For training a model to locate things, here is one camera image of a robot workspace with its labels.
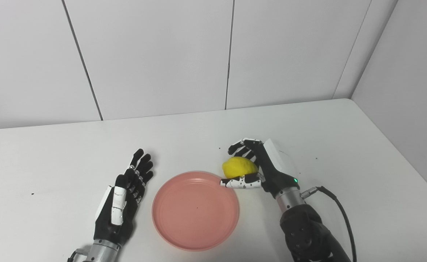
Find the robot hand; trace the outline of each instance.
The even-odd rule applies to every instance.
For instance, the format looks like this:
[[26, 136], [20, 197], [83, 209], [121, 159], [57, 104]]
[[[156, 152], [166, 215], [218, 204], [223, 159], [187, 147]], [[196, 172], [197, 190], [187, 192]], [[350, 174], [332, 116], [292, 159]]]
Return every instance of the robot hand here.
[[228, 148], [228, 154], [243, 156], [254, 162], [262, 173], [247, 174], [243, 177], [222, 179], [221, 185], [232, 188], [257, 188], [262, 186], [265, 192], [270, 192], [274, 198], [286, 188], [299, 190], [297, 179], [285, 174], [274, 166], [264, 143], [257, 139], [244, 138]]
[[243, 156], [253, 161], [262, 174], [247, 174], [232, 179], [222, 179], [220, 185], [231, 188], [257, 188], [262, 186], [277, 200], [282, 211], [280, 227], [285, 234], [285, 242], [295, 261], [349, 262], [340, 243], [323, 225], [320, 215], [304, 199], [317, 191], [322, 191], [338, 203], [350, 233], [353, 262], [356, 262], [354, 239], [346, 213], [333, 195], [323, 186], [300, 192], [298, 180], [278, 170], [280, 156], [273, 143], [262, 143], [256, 139], [242, 139], [228, 148], [228, 154]]
[[117, 176], [115, 186], [109, 186], [96, 213], [94, 243], [89, 252], [77, 249], [75, 254], [87, 255], [89, 262], [113, 262], [119, 249], [134, 231], [133, 220], [145, 193], [146, 183], [152, 178], [151, 156], [142, 149], [134, 153], [125, 174]]

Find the white table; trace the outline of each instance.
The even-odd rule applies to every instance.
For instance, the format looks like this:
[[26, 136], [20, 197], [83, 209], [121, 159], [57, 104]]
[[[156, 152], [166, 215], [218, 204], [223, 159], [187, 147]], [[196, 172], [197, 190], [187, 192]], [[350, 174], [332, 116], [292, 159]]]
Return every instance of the white table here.
[[[227, 148], [272, 138], [303, 189], [325, 185], [348, 213], [363, 261], [427, 261], [427, 183], [351, 100], [0, 130], [0, 261], [63, 262], [92, 242], [94, 214], [132, 153], [153, 155], [155, 176], [121, 262], [292, 261], [280, 211], [262, 190], [237, 190], [240, 218], [218, 247], [186, 252], [152, 223], [152, 201], [171, 177], [222, 174]], [[350, 254], [340, 211], [323, 194], [310, 203]]]

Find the yellow lemon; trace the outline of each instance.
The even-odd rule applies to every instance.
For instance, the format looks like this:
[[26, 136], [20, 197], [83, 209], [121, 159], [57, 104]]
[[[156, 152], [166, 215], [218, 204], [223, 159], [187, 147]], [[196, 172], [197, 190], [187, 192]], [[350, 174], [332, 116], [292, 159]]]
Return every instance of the yellow lemon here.
[[222, 164], [223, 173], [227, 178], [244, 176], [257, 172], [257, 166], [247, 158], [234, 156]]

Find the robot wrist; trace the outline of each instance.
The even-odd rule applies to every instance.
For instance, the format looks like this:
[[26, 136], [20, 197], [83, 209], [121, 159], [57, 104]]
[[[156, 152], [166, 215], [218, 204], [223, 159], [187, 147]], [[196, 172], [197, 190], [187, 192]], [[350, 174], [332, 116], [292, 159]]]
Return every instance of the robot wrist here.
[[292, 207], [305, 204], [305, 201], [302, 199], [300, 191], [297, 187], [284, 188], [280, 190], [280, 192], [278, 192], [274, 198], [276, 199], [282, 214]]
[[87, 255], [86, 262], [114, 262], [121, 246], [113, 242], [96, 239]]

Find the fingertip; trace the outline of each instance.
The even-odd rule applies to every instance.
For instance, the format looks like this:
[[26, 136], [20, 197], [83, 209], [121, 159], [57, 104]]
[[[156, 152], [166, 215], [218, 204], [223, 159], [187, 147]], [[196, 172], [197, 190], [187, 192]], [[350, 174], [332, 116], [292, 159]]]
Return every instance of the fingertip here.
[[141, 171], [142, 169], [144, 169], [144, 166], [149, 162], [150, 159], [151, 159], [150, 154], [145, 154], [139, 161], [139, 164], [137, 165], [136, 170]]
[[147, 182], [154, 176], [154, 173], [152, 171], [147, 172], [147, 174], [144, 175], [142, 178], [142, 181], [147, 184]]
[[135, 153], [134, 153], [134, 157], [137, 159], [140, 159], [141, 156], [144, 154], [144, 150], [142, 148], [139, 148]]
[[235, 151], [236, 151], [235, 146], [230, 146], [230, 147], [228, 148], [228, 154], [229, 154], [229, 155], [232, 155]]
[[133, 170], [132, 168], [128, 168], [128, 169], [125, 171], [125, 176], [130, 177], [130, 176], [132, 176], [132, 175], [134, 175], [134, 170]]
[[117, 176], [117, 179], [115, 180], [115, 186], [126, 188], [127, 184], [128, 184], [128, 177], [125, 175], [119, 174]]

